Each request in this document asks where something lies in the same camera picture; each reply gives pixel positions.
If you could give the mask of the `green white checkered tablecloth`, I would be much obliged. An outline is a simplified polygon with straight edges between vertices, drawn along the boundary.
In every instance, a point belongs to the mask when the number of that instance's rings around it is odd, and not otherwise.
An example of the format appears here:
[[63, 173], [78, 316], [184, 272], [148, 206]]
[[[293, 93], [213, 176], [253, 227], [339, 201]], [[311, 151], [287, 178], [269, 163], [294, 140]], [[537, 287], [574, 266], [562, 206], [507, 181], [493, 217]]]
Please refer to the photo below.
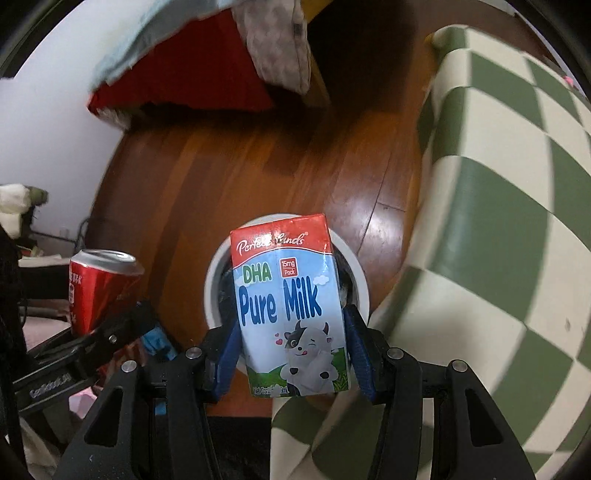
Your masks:
[[421, 361], [465, 360], [557, 479], [590, 429], [590, 105], [477, 29], [431, 42], [419, 216], [370, 326]]

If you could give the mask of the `patterned bed sheet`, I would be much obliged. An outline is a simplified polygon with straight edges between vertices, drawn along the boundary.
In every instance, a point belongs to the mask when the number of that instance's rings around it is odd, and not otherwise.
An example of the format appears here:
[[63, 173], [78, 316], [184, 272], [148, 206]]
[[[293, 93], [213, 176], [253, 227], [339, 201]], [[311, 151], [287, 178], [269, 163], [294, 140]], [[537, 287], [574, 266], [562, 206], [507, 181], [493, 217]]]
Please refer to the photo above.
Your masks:
[[231, 13], [259, 78], [306, 95], [311, 83], [311, 48], [301, 1], [243, 1]]

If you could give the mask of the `red bed base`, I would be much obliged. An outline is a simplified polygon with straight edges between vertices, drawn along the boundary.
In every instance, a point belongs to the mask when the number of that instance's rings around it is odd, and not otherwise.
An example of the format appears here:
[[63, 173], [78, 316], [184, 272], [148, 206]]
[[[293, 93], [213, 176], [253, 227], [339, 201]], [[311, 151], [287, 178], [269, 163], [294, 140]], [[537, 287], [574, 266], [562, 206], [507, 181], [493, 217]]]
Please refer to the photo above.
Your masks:
[[88, 111], [128, 129], [195, 111], [263, 112], [273, 108], [266, 83], [229, 9], [191, 20], [113, 83], [90, 96]]

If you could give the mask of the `light blue duvet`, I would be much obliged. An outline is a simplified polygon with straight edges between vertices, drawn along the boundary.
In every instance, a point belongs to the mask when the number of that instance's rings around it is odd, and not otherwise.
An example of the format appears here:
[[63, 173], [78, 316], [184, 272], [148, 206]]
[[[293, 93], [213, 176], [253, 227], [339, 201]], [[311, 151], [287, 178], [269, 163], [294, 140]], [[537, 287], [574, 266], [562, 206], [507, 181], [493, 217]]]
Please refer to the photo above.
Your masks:
[[191, 20], [202, 20], [238, 5], [231, 0], [155, 1], [107, 52], [93, 71], [89, 91], [113, 84], [155, 45], [168, 39]]

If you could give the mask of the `blue white milk carton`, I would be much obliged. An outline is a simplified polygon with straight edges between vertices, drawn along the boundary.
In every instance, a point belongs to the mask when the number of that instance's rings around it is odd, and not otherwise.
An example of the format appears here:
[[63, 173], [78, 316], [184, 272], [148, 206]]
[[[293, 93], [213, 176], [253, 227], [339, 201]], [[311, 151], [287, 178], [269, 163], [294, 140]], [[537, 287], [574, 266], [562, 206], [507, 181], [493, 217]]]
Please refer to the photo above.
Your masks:
[[235, 229], [230, 257], [252, 395], [348, 390], [339, 275], [325, 215]]

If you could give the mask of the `red soda can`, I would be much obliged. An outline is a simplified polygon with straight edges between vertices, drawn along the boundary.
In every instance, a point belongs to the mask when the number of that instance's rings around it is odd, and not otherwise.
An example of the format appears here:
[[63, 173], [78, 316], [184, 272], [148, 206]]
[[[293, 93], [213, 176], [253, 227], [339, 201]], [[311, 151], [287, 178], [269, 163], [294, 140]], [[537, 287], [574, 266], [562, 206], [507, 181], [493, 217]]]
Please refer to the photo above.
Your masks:
[[128, 253], [82, 249], [69, 262], [69, 314], [75, 336], [132, 309], [144, 269]]

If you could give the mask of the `white round trash bin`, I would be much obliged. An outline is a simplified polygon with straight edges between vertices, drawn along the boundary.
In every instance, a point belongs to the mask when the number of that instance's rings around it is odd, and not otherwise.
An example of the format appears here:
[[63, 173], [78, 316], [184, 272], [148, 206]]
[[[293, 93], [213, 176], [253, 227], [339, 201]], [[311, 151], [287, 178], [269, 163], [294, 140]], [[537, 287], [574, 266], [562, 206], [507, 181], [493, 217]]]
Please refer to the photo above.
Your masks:
[[356, 305], [370, 316], [370, 293], [359, 260], [321, 213], [270, 214], [233, 230], [211, 259], [204, 280], [208, 327], [238, 319], [240, 333], [263, 334], [269, 358], [238, 359], [238, 370], [277, 373], [284, 332], [308, 323], [325, 332], [335, 355], [344, 334], [338, 310]]

